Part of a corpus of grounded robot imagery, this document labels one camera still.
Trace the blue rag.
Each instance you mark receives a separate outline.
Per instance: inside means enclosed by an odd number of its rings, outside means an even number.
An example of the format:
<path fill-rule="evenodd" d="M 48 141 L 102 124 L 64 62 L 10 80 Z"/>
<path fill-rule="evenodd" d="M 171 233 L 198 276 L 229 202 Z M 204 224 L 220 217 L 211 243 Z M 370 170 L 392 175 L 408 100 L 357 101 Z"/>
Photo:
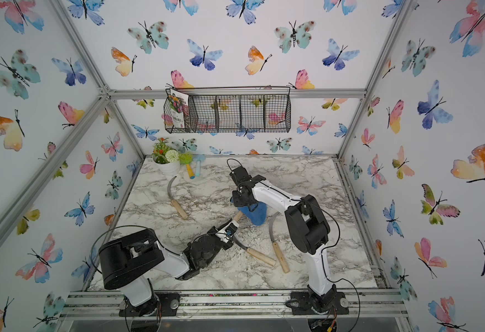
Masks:
<path fill-rule="evenodd" d="M 237 207 L 239 212 L 242 212 L 253 225 L 263 225 L 267 218 L 267 205 L 263 202 L 257 201 L 254 198 L 234 199 L 230 202 Z"/>

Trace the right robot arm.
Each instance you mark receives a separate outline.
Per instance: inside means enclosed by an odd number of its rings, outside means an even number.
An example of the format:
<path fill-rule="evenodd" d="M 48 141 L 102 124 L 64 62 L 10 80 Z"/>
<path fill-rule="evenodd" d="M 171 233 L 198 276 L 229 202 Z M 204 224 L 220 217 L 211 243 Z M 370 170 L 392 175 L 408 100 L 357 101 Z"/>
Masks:
<path fill-rule="evenodd" d="M 304 254 L 308 288 L 319 296 L 327 294 L 332 289 L 326 261 L 331 229 L 316 198 L 295 196 L 261 175 L 250 176 L 242 166 L 230 171 L 229 175 L 236 185 L 231 201 L 253 224 L 265 222 L 268 208 L 285 217 L 292 243 Z"/>

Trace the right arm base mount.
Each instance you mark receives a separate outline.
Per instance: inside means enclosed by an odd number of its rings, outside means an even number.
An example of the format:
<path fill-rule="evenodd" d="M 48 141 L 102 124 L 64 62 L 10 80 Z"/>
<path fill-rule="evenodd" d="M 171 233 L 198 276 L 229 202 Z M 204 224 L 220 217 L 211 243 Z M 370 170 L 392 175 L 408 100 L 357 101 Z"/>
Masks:
<path fill-rule="evenodd" d="M 318 295 L 313 290 L 293 291 L 285 306 L 293 315 L 348 315 L 349 302 L 344 292 L 339 292 L 336 285 L 324 295 Z"/>

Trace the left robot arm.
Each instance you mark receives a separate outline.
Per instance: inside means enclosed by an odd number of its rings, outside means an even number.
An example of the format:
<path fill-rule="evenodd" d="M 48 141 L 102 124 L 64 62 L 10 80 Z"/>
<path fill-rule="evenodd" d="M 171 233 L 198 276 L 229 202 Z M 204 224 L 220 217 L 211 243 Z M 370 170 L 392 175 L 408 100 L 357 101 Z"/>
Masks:
<path fill-rule="evenodd" d="M 182 252 L 163 245 L 151 228 L 143 229 L 101 246 L 98 257 L 106 290 L 119 290 L 138 308 L 155 301 L 146 273 L 152 269 L 177 280 L 188 280 L 209 266 L 221 250 L 230 249 L 238 223 L 228 221 L 197 236 Z"/>

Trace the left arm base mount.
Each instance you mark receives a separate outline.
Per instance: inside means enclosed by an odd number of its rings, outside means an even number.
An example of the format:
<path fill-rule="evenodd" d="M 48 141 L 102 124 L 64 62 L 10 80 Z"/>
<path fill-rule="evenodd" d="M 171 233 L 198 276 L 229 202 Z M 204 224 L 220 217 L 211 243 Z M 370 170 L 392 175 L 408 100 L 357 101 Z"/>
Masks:
<path fill-rule="evenodd" d="M 179 293 L 154 293 L 150 300 L 136 307 L 134 307 L 130 303 L 130 300 L 125 297 L 122 304 L 119 306 L 119 317 L 176 317 L 179 306 Z"/>

